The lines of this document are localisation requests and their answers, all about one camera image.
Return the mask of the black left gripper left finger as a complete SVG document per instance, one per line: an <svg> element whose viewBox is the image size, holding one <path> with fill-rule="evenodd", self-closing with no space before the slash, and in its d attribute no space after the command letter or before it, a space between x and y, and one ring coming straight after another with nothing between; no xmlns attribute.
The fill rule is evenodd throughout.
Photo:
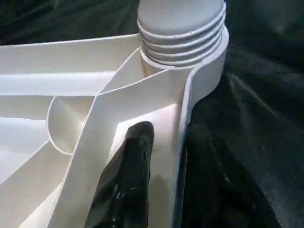
<svg viewBox="0 0 304 228"><path fill-rule="evenodd" d="M106 165L88 213L86 228L145 228L154 126L149 121L128 128Z"/></svg>

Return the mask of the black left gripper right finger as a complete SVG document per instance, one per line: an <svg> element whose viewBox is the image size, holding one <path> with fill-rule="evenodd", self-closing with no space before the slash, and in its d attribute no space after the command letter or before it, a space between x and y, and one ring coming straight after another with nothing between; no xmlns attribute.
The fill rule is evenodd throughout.
<svg viewBox="0 0 304 228"><path fill-rule="evenodd" d="M225 142L189 124L181 227L279 228L272 206Z"/></svg>

